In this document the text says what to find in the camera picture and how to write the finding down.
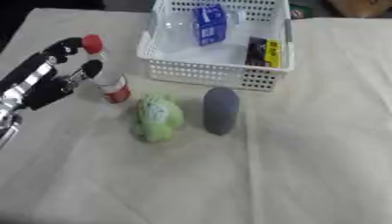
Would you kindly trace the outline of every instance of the bottle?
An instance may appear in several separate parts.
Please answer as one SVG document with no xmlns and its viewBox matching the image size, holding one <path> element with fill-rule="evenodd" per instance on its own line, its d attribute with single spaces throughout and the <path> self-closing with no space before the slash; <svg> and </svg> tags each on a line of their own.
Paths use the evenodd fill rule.
<svg viewBox="0 0 392 224">
<path fill-rule="evenodd" d="M 98 35 L 87 35 L 82 44 L 88 53 L 89 60 L 100 60 L 102 71 L 96 75 L 93 82 L 103 92 L 105 99 L 111 103 L 124 102 L 130 97 L 130 89 L 123 73 L 118 73 L 115 65 L 110 61 L 109 51 L 103 45 Z"/>
</svg>

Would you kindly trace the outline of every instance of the table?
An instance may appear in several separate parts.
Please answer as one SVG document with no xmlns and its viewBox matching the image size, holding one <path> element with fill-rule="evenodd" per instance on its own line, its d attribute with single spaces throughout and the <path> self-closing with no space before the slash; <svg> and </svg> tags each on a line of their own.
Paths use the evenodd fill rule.
<svg viewBox="0 0 392 224">
<path fill-rule="evenodd" d="M 58 39 L 93 32 L 105 36 L 133 95 L 109 105 L 85 83 L 25 111 L 0 152 L 3 214 L 75 224 L 390 221 L 391 21 L 296 21 L 296 70 L 273 93 L 239 91 L 227 136 L 201 127 L 208 87 L 145 78 L 135 54 L 147 23 L 143 13 L 53 9 L 26 19 L 0 55 L 1 74 Z M 142 143 L 130 134 L 130 109 L 157 89 L 182 93 L 187 123 L 168 143 Z"/>
</svg>

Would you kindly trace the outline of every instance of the plastic bottle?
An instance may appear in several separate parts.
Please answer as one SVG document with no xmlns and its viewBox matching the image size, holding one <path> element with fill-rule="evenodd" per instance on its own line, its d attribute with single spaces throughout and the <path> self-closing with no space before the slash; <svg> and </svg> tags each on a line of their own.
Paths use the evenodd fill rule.
<svg viewBox="0 0 392 224">
<path fill-rule="evenodd" d="M 101 38 L 98 35 L 87 35 L 83 38 L 83 47 L 89 60 L 100 60 L 103 63 L 103 69 L 95 76 L 94 83 L 101 89 L 105 99 L 111 103 L 127 100 L 130 97 L 127 80 L 111 63 L 109 51 L 104 47 Z"/>
<path fill-rule="evenodd" d="M 230 10 L 226 7 L 223 7 L 223 10 L 226 13 L 227 34 L 229 34 L 245 20 L 246 12 Z M 162 42 L 159 50 L 163 53 L 175 53 L 186 48 L 199 47 L 193 33 L 193 14 L 190 11 L 164 15 L 160 25 L 163 27 L 163 35 L 160 37 Z"/>
</svg>

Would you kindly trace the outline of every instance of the white basket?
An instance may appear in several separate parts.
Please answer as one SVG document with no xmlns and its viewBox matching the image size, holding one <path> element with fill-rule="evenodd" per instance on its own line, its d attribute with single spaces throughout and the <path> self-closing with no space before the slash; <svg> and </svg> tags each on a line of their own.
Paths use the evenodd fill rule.
<svg viewBox="0 0 392 224">
<path fill-rule="evenodd" d="M 271 91 L 278 80 L 294 68 L 294 45 L 291 38 L 291 18 L 287 0 L 213 0 L 225 8 L 243 11 L 247 27 L 252 31 L 264 30 L 259 38 L 277 39 L 282 46 L 281 66 L 246 66 L 246 48 L 243 45 L 243 61 L 226 63 L 214 61 L 216 55 L 207 61 L 166 59 L 158 49 L 162 29 L 159 19 L 164 15 L 190 11 L 201 5 L 209 5 L 211 0 L 157 0 L 149 29 L 142 35 L 137 49 L 139 58 L 149 61 L 149 76 L 161 81 L 176 81 L 208 86 L 245 88 L 251 90 Z"/>
</svg>

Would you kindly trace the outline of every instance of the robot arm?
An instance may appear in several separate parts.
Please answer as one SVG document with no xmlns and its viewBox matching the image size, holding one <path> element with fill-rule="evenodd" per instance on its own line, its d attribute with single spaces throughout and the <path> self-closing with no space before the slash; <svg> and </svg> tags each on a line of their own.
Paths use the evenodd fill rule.
<svg viewBox="0 0 392 224">
<path fill-rule="evenodd" d="M 90 60 L 68 76 L 56 77 L 55 65 L 83 48 L 82 38 L 61 40 L 33 54 L 0 80 L 0 149 L 18 133 L 20 109 L 41 109 L 74 92 L 79 83 L 93 79 L 101 70 L 99 60 Z"/>
</svg>

